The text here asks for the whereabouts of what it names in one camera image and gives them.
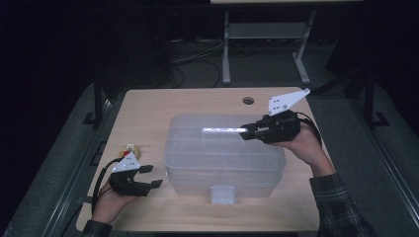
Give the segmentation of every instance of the round hole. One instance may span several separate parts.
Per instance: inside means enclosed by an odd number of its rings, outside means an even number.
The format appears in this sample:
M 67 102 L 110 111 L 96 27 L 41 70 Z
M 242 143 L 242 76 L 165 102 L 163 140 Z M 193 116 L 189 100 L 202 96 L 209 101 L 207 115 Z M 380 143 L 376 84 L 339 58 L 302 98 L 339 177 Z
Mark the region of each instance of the round hole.
M 252 105 L 253 103 L 255 103 L 255 100 L 253 100 L 253 98 L 251 97 L 245 97 L 243 98 L 243 103 L 246 105 Z

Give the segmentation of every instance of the plaid sleeve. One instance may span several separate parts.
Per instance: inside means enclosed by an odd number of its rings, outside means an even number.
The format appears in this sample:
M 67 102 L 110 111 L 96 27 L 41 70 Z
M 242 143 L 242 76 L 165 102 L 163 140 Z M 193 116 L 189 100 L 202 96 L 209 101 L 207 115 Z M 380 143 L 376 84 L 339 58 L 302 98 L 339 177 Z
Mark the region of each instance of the plaid sleeve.
M 317 236 L 377 236 L 339 174 L 310 179 L 310 184 L 320 214 Z

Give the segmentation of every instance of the black cable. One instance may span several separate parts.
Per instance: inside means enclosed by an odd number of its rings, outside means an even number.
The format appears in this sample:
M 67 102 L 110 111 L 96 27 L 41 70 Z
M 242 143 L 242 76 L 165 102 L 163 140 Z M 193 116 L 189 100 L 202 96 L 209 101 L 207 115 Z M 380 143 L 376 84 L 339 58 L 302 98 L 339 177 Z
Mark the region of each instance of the black cable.
M 176 80 L 176 78 L 172 74 L 169 74 L 168 81 L 169 81 L 172 88 L 176 88 L 176 86 L 178 85 L 178 81 Z
M 99 194 L 98 195 L 98 199 L 102 196 L 102 195 L 104 195 L 107 191 L 109 191 L 111 188 L 108 188 L 107 190 L 105 190 L 105 191 L 103 191 L 101 194 Z
M 104 179 L 104 176 L 106 174 L 106 171 L 108 170 L 108 168 L 115 162 L 120 162 L 122 161 L 124 158 L 117 158 L 114 159 L 113 161 L 111 161 L 110 163 L 108 163 L 108 165 L 106 165 L 102 171 L 101 174 L 98 177 L 98 180 L 96 181 L 96 185 L 95 185 L 95 190 L 93 191 L 93 196 L 92 196 L 92 215 L 93 215 L 93 211 L 95 211 L 95 207 L 96 207 L 96 203 L 98 202 L 98 193 L 99 193 L 99 188 L 101 187 L 102 184 L 102 180 Z
M 176 88 L 179 88 L 180 86 L 182 86 L 182 84 L 185 82 L 185 73 L 183 73 L 183 71 L 182 71 L 181 69 L 176 68 L 176 67 L 174 67 L 174 68 L 172 68 L 172 69 L 173 69 L 174 71 L 179 72 L 179 73 L 181 74 L 181 76 L 182 76 L 181 82 L 180 82 L 179 84 L 178 84 L 178 81 L 176 80 L 175 76 L 172 76 L 172 77 L 173 77 L 173 79 L 174 79 L 174 80 L 175 80 L 175 82 L 176 82 L 175 86 L 173 86 L 173 85 L 172 85 L 172 88 L 176 89 Z
M 217 47 L 214 47 L 212 49 L 200 52 L 198 54 L 195 54 L 195 55 L 192 55 L 192 56 L 187 56 L 187 57 L 184 57 L 184 58 L 179 58 L 179 59 L 172 59 L 172 62 L 173 63 L 184 63 L 184 62 L 192 61 L 192 60 L 195 60 L 195 59 L 199 59 L 199 58 L 202 58 L 202 57 L 205 57 L 205 56 L 212 55 L 216 52 L 221 52 L 222 49 L 223 49 L 223 43 L 220 43 Z
M 218 66 L 216 66 L 214 63 L 212 63 L 210 61 L 206 61 L 206 60 L 191 60 L 191 61 L 176 63 L 176 64 L 177 65 L 182 65 L 182 64 L 186 64 L 186 63 L 197 63 L 197 62 L 203 62 L 203 63 L 209 64 L 216 69 L 216 72 L 217 72 L 216 82 L 211 86 L 211 88 L 215 88 L 216 85 L 218 84 L 218 82 L 221 80 L 221 71 L 219 70 Z
M 314 135 L 318 140 L 318 143 L 320 143 L 320 146 L 322 146 L 321 134 L 320 134 L 320 131 L 318 130 L 317 126 L 315 125 L 314 121 L 308 115 L 306 115 L 304 113 L 301 113 L 301 112 L 295 112 L 295 113 L 298 114 L 298 115 L 303 115 L 303 116 L 306 117 L 304 119 L 300 118 L 299 120 L 304 122 L 305 124 L 309 125 L 312 128 L 312 130 L 314 132 Z
M 65 234 L 65 232 L 67 232 L 68 227 L 70 226 L 70 224 L 73 221 L 73 219 L 76 217 L 77 213 L 81 210 L 81 207 L 83 207 L 82 204 L 80 204 L 79 207 L 77 207 L 76 211 L 74 211 L 74 213 L 71 216 L 70 220 L 68 220 L 67 224 L 65 225 L 64 229 L 62 230 L 60 237 L 63 237 L 64 234 Z

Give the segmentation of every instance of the person's left hand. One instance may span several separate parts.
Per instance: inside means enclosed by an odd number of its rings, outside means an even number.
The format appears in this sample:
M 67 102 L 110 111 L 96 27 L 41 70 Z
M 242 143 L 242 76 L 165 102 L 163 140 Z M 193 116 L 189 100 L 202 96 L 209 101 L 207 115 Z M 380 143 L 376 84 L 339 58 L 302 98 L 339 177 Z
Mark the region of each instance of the person's left hand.
M 124 207 L 137 199 L 138 197 L 118 195 L 111 189 L 109 182 L 106 182 L 99 191 L 99 198 L 92 220 L 110 224 Z

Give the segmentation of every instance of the person's right hand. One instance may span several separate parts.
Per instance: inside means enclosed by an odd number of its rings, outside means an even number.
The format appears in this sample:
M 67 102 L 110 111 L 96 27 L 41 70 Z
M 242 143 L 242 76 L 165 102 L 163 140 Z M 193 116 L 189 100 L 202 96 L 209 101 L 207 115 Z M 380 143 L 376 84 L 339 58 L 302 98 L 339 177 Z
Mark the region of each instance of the person's right hand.
M 275 142 L 270 145 L 282 146 L 311 167 L 314 177 L 336 173 L 332 163 L 318 142 L 311 127 L 300 123 L 300 132 L 292 141 Z

